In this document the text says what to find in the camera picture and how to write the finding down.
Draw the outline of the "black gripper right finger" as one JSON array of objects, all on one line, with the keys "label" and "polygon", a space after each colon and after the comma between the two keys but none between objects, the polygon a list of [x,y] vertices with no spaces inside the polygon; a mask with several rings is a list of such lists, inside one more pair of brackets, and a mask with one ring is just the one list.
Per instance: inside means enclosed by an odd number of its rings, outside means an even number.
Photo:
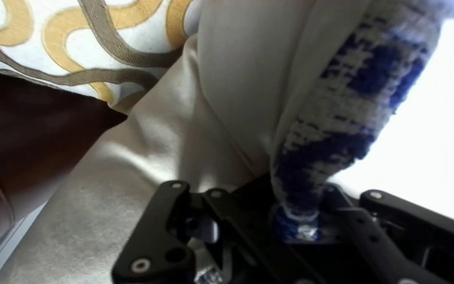
[{"label": "black gripper right finger", "polygon": [[454,219],[379,189],[353,201],[324,189],[329,213],[378,284],[454,284]]}]

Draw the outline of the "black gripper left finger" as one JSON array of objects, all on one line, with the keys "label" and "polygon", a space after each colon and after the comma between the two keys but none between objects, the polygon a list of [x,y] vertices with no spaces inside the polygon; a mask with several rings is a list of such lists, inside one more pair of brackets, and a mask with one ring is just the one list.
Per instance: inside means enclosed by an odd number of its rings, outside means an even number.
[{"label": "black gripper left finger", "polygon": [[228,190],[165,181],[111,268],[113,284],[312,284],[312,269]]}]

